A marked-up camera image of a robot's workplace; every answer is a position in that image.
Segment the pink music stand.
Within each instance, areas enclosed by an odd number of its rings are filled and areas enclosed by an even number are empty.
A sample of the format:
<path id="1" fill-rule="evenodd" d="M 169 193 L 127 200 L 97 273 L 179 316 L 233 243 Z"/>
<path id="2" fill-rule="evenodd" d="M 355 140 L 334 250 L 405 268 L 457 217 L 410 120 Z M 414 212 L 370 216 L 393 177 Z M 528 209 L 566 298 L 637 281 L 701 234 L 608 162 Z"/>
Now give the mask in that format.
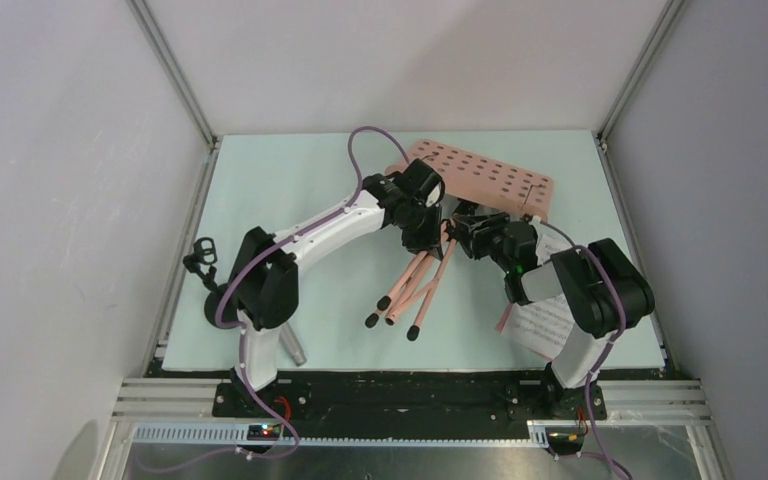
<path id="1" fill-rule="evenodd" d="M 384 174 L 401 171 L 414 159 L 422 159 L 432 166 L 446 185 L 441 202 L 441 226 L 445 228 L 443 256 L 437 260 L 426 253 L 412 254 L 404 272 L 365 320 L 368 328 L 380 321 L 392 325 L 406 310 L 417 305 L 419 310 L 407 332 L 411 341 L 418 338 L 443 274 L 456 249 L 461 248 L 449 231 L 450 218 L 456 213 L 497 212 L 505 212 L 514 220 L 527 215 L 543 216 L 549 211 L 554 190 L 553 180 L 543 174 L 430 139 L 416 141 L 405 159 L 388 167 Z"/>

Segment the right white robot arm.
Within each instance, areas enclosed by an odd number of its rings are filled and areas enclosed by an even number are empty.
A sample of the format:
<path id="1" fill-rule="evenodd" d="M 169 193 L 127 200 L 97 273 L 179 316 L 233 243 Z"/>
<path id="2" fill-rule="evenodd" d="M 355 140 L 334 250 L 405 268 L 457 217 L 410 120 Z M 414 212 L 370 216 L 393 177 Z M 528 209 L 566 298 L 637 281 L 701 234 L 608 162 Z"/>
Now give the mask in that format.
<path id="1" fill-rule="evenodd" d="M 653 312 L 655 298 L 647 280 L 610 238 L 587 246 L 571 243 L 539 261 L 538 229 L 547 224 L 530 215 L 514 220 L 506 213 L 456 213 L 449 231 L 469 258 L 488 257 L 502 270 L 512 307 L 566 300 L 573 327 L 548 363 L 540 392 L 543 409 L 564 418 L 595 384 L 616 341 Z"/>

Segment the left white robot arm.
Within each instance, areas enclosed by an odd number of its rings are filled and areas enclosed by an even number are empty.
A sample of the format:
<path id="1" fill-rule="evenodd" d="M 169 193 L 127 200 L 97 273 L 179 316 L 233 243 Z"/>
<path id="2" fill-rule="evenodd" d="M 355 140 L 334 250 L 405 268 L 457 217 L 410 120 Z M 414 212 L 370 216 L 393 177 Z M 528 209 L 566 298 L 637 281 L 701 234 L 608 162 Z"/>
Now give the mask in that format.
<path id="1" fill-rule="evenodd" d="M 276 403 L 277 352 L 285 324 L 295 314 L 300 281 L 315 263 L 365 235 L 389 226 L 429 249 L 440 242 L 442 175 L 415 159 L 401 171 L 361 179 L 342 204 L 293 228 L 246 233 L 232 274 L 216 305 L 215 320 L 235 318 L 241 330 L 235 371 L 242 381 L 238 404 L 264 416 Z"/>

